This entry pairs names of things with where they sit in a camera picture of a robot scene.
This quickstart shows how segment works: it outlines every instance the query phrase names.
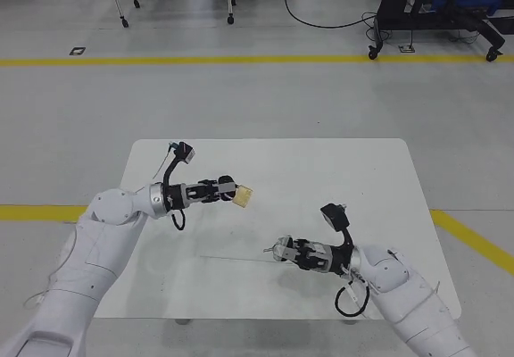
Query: yellow floor line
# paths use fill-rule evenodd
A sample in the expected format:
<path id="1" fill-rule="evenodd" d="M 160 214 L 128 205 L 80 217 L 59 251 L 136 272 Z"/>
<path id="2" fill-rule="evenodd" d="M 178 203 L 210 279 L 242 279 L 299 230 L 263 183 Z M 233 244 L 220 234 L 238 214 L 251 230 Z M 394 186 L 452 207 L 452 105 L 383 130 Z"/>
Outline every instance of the yellow floor line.
<path id="1" fill-rule="evenodd" d="M 241 63 L 362 63 L 372 62 L 366 54 L 247 55 L 207 57 L 101 57 L 0 59 L 0 67 L 133 66 L 170 64 Z M 485 62 L 483 54 L 382 54 L 375 62 L 422 63 Z M 514 54 L 499 56 L 497 62 L 514 62 Z"/>
<path id="2" fill-rule="evenodd" d="M 430 210 L 430 213 L 436 226 L 445 229 L 514 277 L 514 257 L 511 254 L 481 237 L 472 229 L 465 227 L 449 214 L 439 210 Z"/>
<path id="3" fill-rule="evenodd" d="M 51 220 L 76 222 L 86 206 L 0 205 L 0 220 Z"/>
<path id="4" fill-rule="evenodd" d="M 76 221 L 86 206 L 55 205 L 0 205 L 0 220 L 47 220 L 60 222 Z M 481 237 L 477 232 L 465 227 L 449 214 L 430 210 L 436 226 L 445 229 L 454 237 L 473 248 L 485 258 L 506 270 L 514 277 L 514 257 L 497 245 Z"/>

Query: white table surface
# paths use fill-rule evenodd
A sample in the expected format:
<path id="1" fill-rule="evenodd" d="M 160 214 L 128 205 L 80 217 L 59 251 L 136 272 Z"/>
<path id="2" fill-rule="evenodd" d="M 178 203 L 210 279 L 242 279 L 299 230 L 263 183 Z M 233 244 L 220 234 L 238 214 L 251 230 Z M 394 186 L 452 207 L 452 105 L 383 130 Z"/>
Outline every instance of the white table surface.
<path id="1" fill-rule="evenodd" d="M 127 268 L 102 300 L 97 318 L 341 320 L 334 308 L 345 283 L 335 275 L 274 262 L 272 246 L 291 234 L 340 245 L 320 207 L 346 203 L 358 245 L 398 248 L 461 315 L 442 247 L 406 144 L 400 139 L 186 140 L 195 149 L 170 183 L 228 174 L 253 189 L 243 209 L 195 204 L 186 229 L 169 217 L 149 220 Z M 138 140 L 121 187 L 150 182 L 169 140 Z M 343 309 L 354 311 L 347 295 Z M 382 319 L 373 304 L 366 316 Z"/>

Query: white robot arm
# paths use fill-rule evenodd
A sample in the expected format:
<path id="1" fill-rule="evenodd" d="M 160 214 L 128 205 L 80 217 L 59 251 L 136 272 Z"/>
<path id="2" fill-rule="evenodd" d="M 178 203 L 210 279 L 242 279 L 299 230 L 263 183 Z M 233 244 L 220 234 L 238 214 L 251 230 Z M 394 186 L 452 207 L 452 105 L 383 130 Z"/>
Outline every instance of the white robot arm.
<path id="1" fill-rule="evenodd" d="M 328 204 L 321 209 L 327 222 L 343 232 L 340 246 L 324 245 L 306 239 L 281 237 L 272 248 L 277 261 L 289 260 L 303 270 L 334 272 L 363 282 L 366 300 L 354 314 L 341 311 L 336 295 L 335 307 L 346 317 L 360 315 L 368 299 L 387 320 L 396 335 L 419 357 L 477 357 L 461 335 L 455 321 L 437 292 L 415 271 L 400 253 L 375 245 L 354 246 L 346 229 L 349 226 L 343 205 Z"/>
<path id="2" fill-rule="evenodd" d="M 88 325 L 104 294 L 120 276 L 134 251 L 148 217 L 158 219 L 191 203 L 230 201 L 236 184 L 229 176 L 193 185 L 170 185 L 179 162 L 188 163 L 194 151 L 173 144 L 176 158 L 163 182 L 136 193 L 111 189 L 95 196 L 67 241 L 55 282 L 44 294 L 36 315 L 0 348 L 0 357 L 84 357 Z"/>

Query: small yellow object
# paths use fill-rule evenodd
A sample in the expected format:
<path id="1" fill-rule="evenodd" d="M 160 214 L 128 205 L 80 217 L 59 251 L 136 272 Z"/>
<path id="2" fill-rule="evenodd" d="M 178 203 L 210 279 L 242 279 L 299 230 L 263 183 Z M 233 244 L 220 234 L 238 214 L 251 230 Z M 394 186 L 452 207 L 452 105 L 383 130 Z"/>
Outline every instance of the small yellow object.
<path id="1" fill-rule="evenodd" d="M 236 191 L 236 196 L 233 197 L 233 203 L 245 208 L 249 203 L 252 193 L 253 190 L 251 188 L 239 185 Z"/>

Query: gray floor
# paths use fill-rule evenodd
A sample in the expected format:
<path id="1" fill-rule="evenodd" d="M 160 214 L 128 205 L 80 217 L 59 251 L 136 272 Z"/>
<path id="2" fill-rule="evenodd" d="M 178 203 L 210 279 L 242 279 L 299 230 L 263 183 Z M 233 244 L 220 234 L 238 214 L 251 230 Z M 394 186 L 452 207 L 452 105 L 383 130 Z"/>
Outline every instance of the gray floor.
<path id="1" fill-rule="evenodd" d="M 281 0 L 0 0 L 0 58 L 365 54 L 365 27 L 309 29 Z M 377 2 L 295 2 L 309 21 L 356 20 Z M 385 53 L 409 41 L 394 33 Z M 482 40 L 414 36 L 418 54 L 484 54 Z M 503 48 L 514 54 L 514 37 Z M 0 203 L 86 204 L 116 187 L 139 138 L 400 137 L 430 208 L 514 254 L 514 63 L 347 63 L 0 68 Z M 0 222 L 0 343 L 32 311 L 70 227 Z M 514 278 L 438 229 L 484 356 L 514 355 Z M 89 356 L 411 356 L 383 324 L 325 321 L 94 320 Z"/>

